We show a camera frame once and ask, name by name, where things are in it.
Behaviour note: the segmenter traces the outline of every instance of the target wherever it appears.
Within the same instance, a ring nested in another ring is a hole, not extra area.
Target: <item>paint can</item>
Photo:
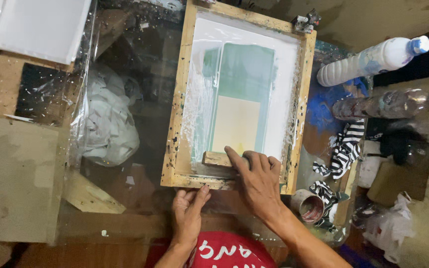
[[[301,215],[302,220],[306,223],[318,222],[324,214],[322,199],[305,189],[295,192],[291,199],[291,207]]]

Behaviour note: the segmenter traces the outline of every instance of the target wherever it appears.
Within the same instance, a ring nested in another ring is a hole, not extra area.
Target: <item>hand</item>
[[[243,157],[249,159],[251,170],[231,147],[224,148],[233,167],[241,176],[239,194],[251,212],[264,223],[279,219],[287,207],[281,202],[279,174],[281,162],[275,157],[245,151]]]
[[[178,247],[183,252],[191,253],[201,229],[201,208],[211,198],[208,186],[197,192],[180,189],[173,199],[174,235],[170,247]]]

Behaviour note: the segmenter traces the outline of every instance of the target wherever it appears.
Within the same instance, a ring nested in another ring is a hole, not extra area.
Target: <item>wooden squeegee handle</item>
[[[251,169],[251,165],[249,165],[249,160],[247,158],[242,157],[241,158],[249,169]],[[225,153],[216,153],[216,152],[204,152],[203,153],[203,160],[201,161],[202,164],[207,166],[214,166],[214,167],[225,167],[225,168],[232,168],[233,165],[231,164],[231,161],[229,160],[229,157]]]

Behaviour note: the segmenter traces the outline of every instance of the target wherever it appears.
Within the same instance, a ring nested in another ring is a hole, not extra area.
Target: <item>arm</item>
[[[229,146],[224,148],[241,176],[240,195],[264,224],[276,233],[306,267],[351,267],[325,243],[317,239],[281,202],[281,162],[253,151],[244,152],[251,170]]]
[[[155,268],[182,267],[196,246],[201,229],[201,208],[211,197],[208,186],[198,192],[178,190],[173,199],[174,235],[170,247]]]

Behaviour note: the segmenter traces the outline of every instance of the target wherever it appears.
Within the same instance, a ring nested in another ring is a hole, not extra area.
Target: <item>blue bottle cap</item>
[[[410,40],[410,51],[414,56],[418,56],[429,51],[429,39],[422,35]]]

